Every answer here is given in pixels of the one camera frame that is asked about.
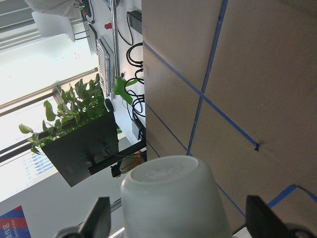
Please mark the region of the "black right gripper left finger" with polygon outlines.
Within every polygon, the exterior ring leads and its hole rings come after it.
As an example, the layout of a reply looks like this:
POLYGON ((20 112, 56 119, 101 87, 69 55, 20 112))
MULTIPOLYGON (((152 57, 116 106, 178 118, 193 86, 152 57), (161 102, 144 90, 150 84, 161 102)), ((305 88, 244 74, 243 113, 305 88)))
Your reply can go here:
POLYGON ((80 238, 107 238, 111 230, 109 197, 99 197, 80 226, 80 238))

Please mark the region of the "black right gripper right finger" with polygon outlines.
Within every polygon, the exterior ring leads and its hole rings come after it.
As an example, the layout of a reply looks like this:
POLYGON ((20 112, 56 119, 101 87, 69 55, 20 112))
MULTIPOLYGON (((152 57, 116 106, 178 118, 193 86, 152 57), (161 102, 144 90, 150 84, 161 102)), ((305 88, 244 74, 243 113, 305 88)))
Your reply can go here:
POLYGON ((247 196, 246 228, 253 238, 290 237, 288 228, 257 195, 247 196))

